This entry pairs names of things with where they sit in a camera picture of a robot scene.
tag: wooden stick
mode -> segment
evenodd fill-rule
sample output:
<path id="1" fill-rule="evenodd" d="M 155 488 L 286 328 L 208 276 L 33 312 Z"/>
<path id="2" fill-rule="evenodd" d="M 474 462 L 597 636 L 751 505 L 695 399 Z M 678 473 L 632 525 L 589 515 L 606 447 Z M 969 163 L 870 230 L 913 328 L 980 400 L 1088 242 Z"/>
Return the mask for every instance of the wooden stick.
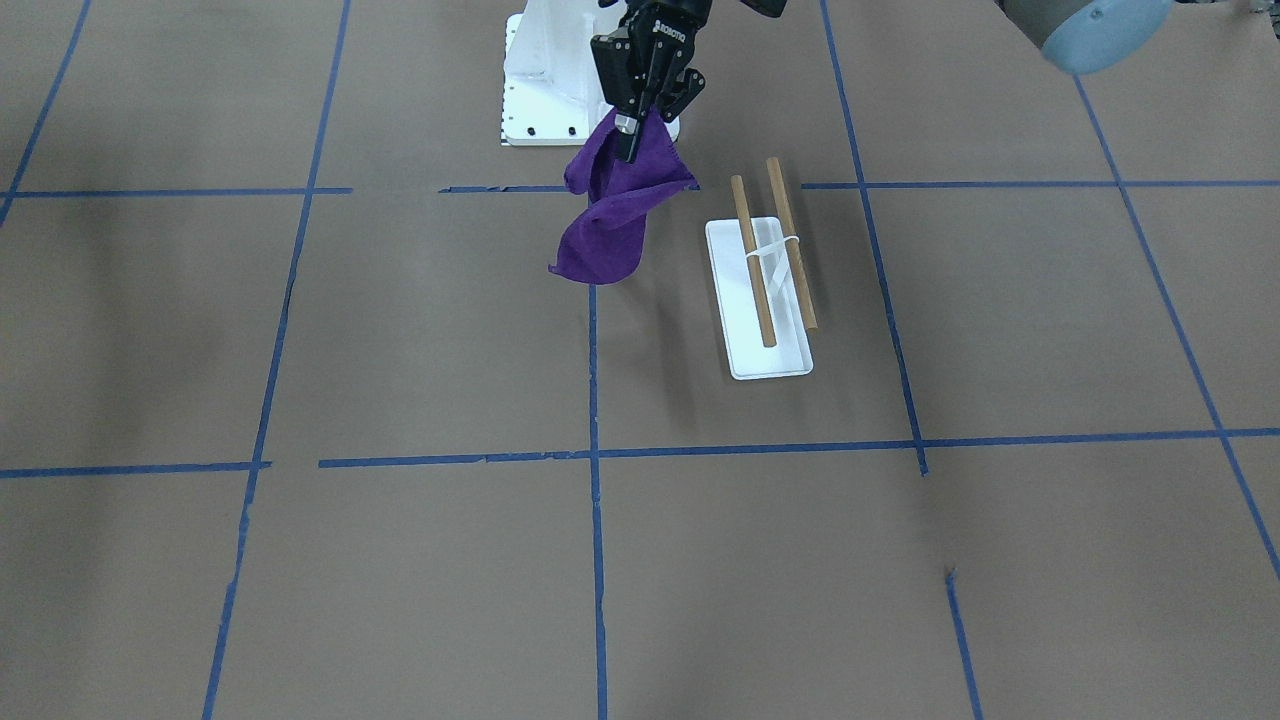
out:
<path id="1" fill-rule="evenodd" d="M 751 227 L 751 210 L 746 206 L 742 176 L 733 176 L 728 183 L 733 188 L 733 205 L 737 206 L 737 224 L 742 231 L 742 250 L 748 254 L 755 252 L 755 228 Z M 746 259 L 746 272 L 751 275 L 751 295 L 755 296 L 755 315 L 760 320 L 760 337 L 764 338 L 764 347 L 774 347 L 778 345 L 778 338 L 773 332 L 773 315 L 769 313 L 769 295 L 764 291 L 764 270 L 760 266 L 759 255 L 750 255 Z"/>
<path id="2" fill-rule="evenodd" d="M 778 206 L 778 219 L 782 220 L 783 237 L 796 237 L 796 222 L 791 217 L 791 199 L 787 186 L 782 182 L 782 164 L 777 158 L 769 158 L 769 184 L 773 186 L 773 202 Z M 818 329 L 818 315 L 813 311 L 813 295 L 809 293 L 809 275 L 804 272 L 804 259 L 800 258 L 800 241 L 787 241 L 787 259 L 791 261 L 791 277 L 796 279 L 796 297 L 800 299 L 800 316 L 809 331 Z"/>

